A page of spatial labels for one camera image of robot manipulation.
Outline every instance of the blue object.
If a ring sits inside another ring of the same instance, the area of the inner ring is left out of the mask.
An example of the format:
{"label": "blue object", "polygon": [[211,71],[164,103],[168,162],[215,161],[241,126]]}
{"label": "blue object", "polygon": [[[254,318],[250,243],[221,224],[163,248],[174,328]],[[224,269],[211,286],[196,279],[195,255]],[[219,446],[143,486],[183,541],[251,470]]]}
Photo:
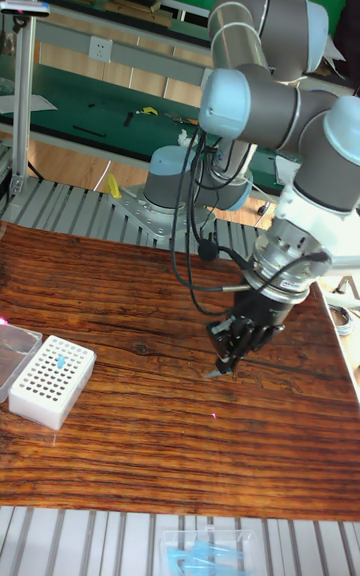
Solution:
{"label": "blue object", "polygon": [[62,369],[64,367],[64,365],[65,365],[65,356],[63,356],[62,354],[59,354],[57,366],[59,369]]}
{"label": "blue object", "polygon": [[235,561],[244,557],[243,552],[232,547],[223,547],[196,540],[190,551],[176,547],[167,549],[170,573],[174,576],[250,576],[252,571],[239,571],[237,567],[225,565],[222,561]]}
{"label": "blue object", "polygon": [[237,200],[236,203],[234,203],[233,205],[231,205],[231,207],[229,207],[229,209],[228,209],[229,212],[236,212],[237,209],[240,209],[240,207],[245,205],[247,199],[249,198],[250,192],[251,192],[253,180],[254,180],[253,175],[250,172],[249,182],[248,182],[246,188],[244,189],[243,193],[241,194],[239,200]]}
{"label": "blue object", "polygon": [[[167,145],[157,149],[150,161],[149,172],[155,176],[174,176],[181,174],[187,147],[180,145]],[[186,166],[188,171],[195,157],[195,152],[191,151]]]}
{"label": "blue object", "polygon": [[210,134],[233,140],[244,131],[251,106],[249,84],[237,69],[215,69],[201,100],[199,125]]}

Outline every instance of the robotic arm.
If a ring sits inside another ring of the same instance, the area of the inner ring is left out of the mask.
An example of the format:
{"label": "robotic arm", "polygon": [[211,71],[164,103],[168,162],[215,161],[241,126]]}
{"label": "robotic arm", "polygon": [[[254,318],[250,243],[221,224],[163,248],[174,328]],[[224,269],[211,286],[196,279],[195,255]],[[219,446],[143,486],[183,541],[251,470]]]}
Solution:
{"label": "robotic arm", "polygon": [[353,231],[360,196],[359,99],[300,93],[276,82],[317,67],[327,29],[326,11],[306,0],[220,0],[210,14],[216,69],[199,123],[224,139],[210,172],[228,178],[249,142],[303,156],[271,228],[255,243],[244,272],[248,289],[235,294],[226,320],[208,325],[220,373],[284,328],[293,305],[331,268],[339,243]]}
{"label": "robotic arm", "polygon": [[[204,207],[241,207],[251,190],[249,163],[257,145],[300,151],[303,157],[294,182],[282,192],[271,228],[259,236],[249,261],[222,248],[242,266],[242,284],[205,290],[235,292],[226,319],[207,327],[218,353],[218,371],[226,373],[248,351],[258,350],[284,329],[292,307],[307,297],[316,278],[334,269],[342,250],[351,254],[353,247],[346,242],[354,231],[360,235],[354,211],[360,196],[360,99],[300,92],[288,84],[314,71],[322,58],[328,17],[320,5],[307,0],[219,0],[209,17],[209,33],[215,69],[203,94],[199,123],[221,138],[219,147],[203,154],[199,147],[196,152],[182,147],[157,150],[136,200],[137,222],[144,208],[144,229],[152,227],[154,238],[173,238],[174,272],[192,295],[204,288],[192,284],[189,250],[189,281],[176,270],[177,219],[189,236],[190,208],[196,206],[200,215]],[[125,204],[129,213],[130,201]],[[212,260],[217,245],[201,236],[199,240],[195,220],[191,216],[199,254]],[[359,267],[359,252],[353,260],[343,259],[343,265]]]}

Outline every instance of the small black component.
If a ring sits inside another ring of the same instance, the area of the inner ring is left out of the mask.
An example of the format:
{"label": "small black component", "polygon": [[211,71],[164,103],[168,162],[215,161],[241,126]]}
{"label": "small black component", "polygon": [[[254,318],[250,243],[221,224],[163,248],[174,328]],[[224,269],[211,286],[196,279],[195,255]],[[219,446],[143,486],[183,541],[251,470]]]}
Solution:
{"label": "small black component", "polygon": [[134,112],[128,112],[128,115],[127,115],[126,120],[124,122],[124,127],[129,127],[133,117],[134,117]]}

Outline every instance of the metal rod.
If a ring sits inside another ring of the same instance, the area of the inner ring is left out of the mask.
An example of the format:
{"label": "metal rod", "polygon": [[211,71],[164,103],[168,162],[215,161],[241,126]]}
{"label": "metal rod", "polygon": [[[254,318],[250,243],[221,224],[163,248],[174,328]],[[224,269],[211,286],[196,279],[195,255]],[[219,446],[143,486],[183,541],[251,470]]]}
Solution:
{"label": "metal rod", "polygon": [[17,34],[15,69],[15,111],[13,143],[13,177],[10,194],[20,193],[27,176],[30,137],[31,88],[34,66],[35,19]]}

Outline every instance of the transparent plastic box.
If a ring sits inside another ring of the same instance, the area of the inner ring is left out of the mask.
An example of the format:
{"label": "transparent plastic box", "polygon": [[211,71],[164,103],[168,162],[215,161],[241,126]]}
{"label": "transparent plastic box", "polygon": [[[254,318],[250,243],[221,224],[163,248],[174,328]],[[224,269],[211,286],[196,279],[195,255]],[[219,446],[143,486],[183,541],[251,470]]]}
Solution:
{"label": "transparent plastic box", "polygon": [[0,325],[0,403],[3,403],[8,392],[40,349],[42,334],[14,325]]}
{"label": "transparent plastic box", "polygon": [[167,531],[161,576],[265,576],[265,557],[251,529]]}

